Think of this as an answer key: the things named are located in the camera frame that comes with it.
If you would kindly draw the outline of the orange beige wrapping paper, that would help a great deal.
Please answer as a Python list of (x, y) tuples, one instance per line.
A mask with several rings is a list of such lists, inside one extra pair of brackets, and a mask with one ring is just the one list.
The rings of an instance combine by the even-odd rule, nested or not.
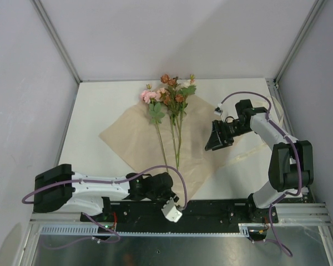
[(189, 98), (188, 103), (180, 139), (177, 132), (171, 129), (168, 116), (162, 119), (159, 126), (150, 123), (145, 103), (128, 108), (99, 134), (135, 172), (165, 163), (175, 166), (174, 151), (179, 149), (178, 170), (185, 181), (182, 183), (173, 170), (169, 173), (174, 182), (173, 191), (181, 200), (184, 193), (188, 194), (187, 198), (192, 198), (204, 182), (226, 164), (230, 154), (227, 149), (205, 150), (211, 123), (217, 118), (213, 106), (195, 95)]

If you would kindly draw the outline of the brown orange fake flower stem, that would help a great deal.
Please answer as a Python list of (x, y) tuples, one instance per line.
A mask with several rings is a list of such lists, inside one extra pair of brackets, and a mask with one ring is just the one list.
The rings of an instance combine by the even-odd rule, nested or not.
[(160, 81), (162, 84), (164, 84), (164, 87), (160, 89), (162, 92), (161, 102), (166, 107), (169, 115), (176, 164), (176, 152), (178, 149), (178, 129), (176, 127), (176, 116), (178, 114), (178, 103), (175, 101), (175, 96), (177, 94), (177, 90), (179, 89), (179, 85), (185, 81), (180, 83), (178, 76), (172, 78), (168, 74), (162, 75), (160, 77)]

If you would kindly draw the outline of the pink fake flower stem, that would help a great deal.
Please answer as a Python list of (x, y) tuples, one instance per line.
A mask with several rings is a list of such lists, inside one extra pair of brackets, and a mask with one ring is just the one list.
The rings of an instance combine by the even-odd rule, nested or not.
[(162, 139), (162, 135), (160, 132), (159, 125), (162, 123), (162, 118), (165, 117), (165, 114), (162, 111), (162, 92), (160, 90), (154, 91), (152, 90), (152, 85), (147, 84), (146, 89), (144, 89), (140, 94), (141, 101), (145, 102), (148, 106), (148, 115), (150, 117), (150, 123), (153, 124), (157, 131), (158, 140), (160, 143), (162, 156), (164, 164), (167, 166), (167, 157), (165, 154), (164, 143)]

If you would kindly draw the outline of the white fake flower stem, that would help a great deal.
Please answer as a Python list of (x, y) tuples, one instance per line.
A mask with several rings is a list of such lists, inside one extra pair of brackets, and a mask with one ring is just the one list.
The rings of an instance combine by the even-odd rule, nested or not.
[(176, 152), (176, 166), (180, 166), (180, 154), (182, 145), (182, 127), (184, 115), (186, 114), (185, 109), (188, 106), (187, 99), (189, 96), (194, 95), (196, 91), (196, 81), (195, 75), (190, 74), (188, 80), (179, 85), (177, 94), (175, 96), (175, 101), (178, 103), (178, 114), (176, 116), (176, 127), (178, 129), (178, 149)]

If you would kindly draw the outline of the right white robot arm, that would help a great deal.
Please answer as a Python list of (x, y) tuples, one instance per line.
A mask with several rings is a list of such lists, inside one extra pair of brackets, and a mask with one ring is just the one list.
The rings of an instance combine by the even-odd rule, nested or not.
[(300, 141), (284, 131), (270, 117), (265, 107), (254, 107), (249, 99), (236, 105), (238, 117), (231, 122), (214, 120), (205, 150), (216, 151), (234, 143), (235, 137), (254, 132), (268, 145), (271, 158), (268, 181), (252, 193), (245, 208), (245, 217), (258, 222), (265, 208), (272, 207), (286, 196), (298, 197), (302, 189), (314, 181), (313, 149), (309, 141)]

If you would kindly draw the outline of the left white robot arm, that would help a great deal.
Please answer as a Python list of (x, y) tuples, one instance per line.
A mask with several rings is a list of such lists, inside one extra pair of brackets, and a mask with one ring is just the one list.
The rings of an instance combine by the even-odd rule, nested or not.
[(62, 164), (35, 177), (34, 189), (38, 190), (54, 183), (69, 181), (63, 185), (48, 188), (34, 195), (33, 211), (83, 212), (104, 222), (111, 217), (112, 202), (144, 199), (166, 205), (170, 199), (178, 202), (179, 197), (172, 191), (173, 179), (167, 172), (152, 176), (143, 174), (134, 180), (129, 173), (123, 177), (88, 176), (72, 171), (72, 165)]

